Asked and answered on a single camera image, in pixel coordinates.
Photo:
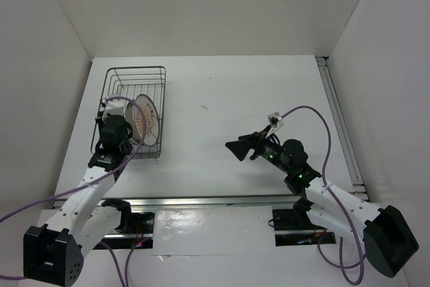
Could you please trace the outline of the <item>orange sunburst plate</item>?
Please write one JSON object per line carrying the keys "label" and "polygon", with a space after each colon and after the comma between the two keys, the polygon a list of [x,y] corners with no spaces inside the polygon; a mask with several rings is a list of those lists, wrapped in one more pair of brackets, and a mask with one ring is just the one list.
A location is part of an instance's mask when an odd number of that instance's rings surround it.
{"label": "orange sunburst plate", "polygon": [[160,119],[158,111],[152,99],[145,95],[140,94],[136,97],[135,102],[139,105],[143,112],[143,117],[135,106],[132,106],[132,125],[134,126],[134,138],[140,142],[144,133],[144,145],[153,147],[157,144],[160,135]]}

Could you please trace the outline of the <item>green red ring plate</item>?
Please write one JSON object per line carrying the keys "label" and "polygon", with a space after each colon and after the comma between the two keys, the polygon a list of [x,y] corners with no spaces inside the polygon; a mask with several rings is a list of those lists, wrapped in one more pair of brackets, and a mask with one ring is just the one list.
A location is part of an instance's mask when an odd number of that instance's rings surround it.
{"label": "green red ring plate", "polygon": [[134,100],[129,102],[124,112],[124,118],[130,125],[134,123]]}

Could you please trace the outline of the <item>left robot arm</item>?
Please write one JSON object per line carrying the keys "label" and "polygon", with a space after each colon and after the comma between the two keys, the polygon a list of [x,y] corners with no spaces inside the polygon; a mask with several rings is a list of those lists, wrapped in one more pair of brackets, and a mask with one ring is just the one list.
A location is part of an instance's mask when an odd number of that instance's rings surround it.
{"label": "left robot arm", "polygon": [[24,235],[24,277],[57,286],[72,286],[88,253],[112,230],[132,226],[130,205],[102,202],[132,152],[132,127],[124,117],[108,116],[99,125],[99,142],[88,168],[60,210],[41,227]]}

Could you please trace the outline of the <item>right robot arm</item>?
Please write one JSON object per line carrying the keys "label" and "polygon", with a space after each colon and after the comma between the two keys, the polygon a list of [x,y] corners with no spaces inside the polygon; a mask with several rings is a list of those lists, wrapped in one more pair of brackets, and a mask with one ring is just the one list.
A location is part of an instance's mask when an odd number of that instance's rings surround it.
{"label": "right robot arm", "polygon": [[254,132],[225,144],[243,161],[261,157],[286,174],[288,189],[299,200],[294,204],[296,225],[323,227],[352,243],[360,244],[369,263],[382,275],[393,278],[419,250],[419,244],[397,208],[366,202],[342,190],[307,162],[299,140],[279,145],[264,132]]}

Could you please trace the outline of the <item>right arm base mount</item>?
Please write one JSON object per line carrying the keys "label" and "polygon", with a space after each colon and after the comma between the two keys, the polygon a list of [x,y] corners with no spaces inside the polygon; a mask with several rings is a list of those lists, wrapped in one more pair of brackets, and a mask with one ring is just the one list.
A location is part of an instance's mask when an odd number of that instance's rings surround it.
{"label": "right arm base mount", "polygon": [[294,208],[273,208],[268,225],[274,230],[276,247],[335,244],[335,234],[312,224],[305,213]]}

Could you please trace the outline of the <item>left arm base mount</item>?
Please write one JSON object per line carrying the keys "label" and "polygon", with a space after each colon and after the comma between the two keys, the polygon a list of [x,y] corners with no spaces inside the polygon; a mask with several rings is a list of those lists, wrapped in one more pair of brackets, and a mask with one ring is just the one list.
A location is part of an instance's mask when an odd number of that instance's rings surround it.
{"label": "left arm base mount", "polygon": [[155,213],[135,212],[126,200],[108,198],[91,212],[86,237],[104,242],[112,249],[153,247]]}

